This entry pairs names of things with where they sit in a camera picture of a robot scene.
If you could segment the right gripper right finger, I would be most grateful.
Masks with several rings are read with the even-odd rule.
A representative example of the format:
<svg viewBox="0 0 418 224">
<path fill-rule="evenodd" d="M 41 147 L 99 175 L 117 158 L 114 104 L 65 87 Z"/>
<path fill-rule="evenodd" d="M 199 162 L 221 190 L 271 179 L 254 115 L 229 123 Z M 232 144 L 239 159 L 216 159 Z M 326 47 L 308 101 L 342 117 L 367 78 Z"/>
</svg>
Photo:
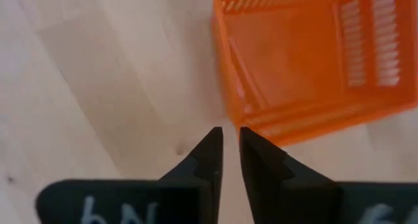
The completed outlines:
<svg viewBox="0 0 418 224">
<path fill-rule="evenodd" d="M 240 163 L 254 224 L 338 222 L 336 182 L 249 127 L 240 128 Z"/>
</svg>

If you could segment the orange plastic slotted basket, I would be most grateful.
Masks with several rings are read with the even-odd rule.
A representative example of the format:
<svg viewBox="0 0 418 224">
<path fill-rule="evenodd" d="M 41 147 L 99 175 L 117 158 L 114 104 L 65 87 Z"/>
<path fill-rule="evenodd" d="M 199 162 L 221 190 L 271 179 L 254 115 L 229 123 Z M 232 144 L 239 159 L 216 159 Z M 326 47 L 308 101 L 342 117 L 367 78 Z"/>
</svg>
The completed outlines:
<svg viewBox="0 0 418 224">
<path fill-rule="evenodd" d="M 227 114 L 277 146 L 418 106 L 418 0 L 213 0 Z"/>
</svg>

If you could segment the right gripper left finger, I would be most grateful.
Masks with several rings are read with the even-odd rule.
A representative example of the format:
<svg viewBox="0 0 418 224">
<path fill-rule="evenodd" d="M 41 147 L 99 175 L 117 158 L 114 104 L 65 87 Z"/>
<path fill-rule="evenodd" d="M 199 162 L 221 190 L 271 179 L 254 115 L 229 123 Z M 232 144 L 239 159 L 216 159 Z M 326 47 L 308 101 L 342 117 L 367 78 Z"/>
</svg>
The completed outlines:
<svg viewBox="0 0 418 224">
<path fill-rule="evenodd" d="M 223 177 L 223 129 L 214 127 L 159 182 L 170 185 L 158 224 L 218 224 Z"/>
</svg>

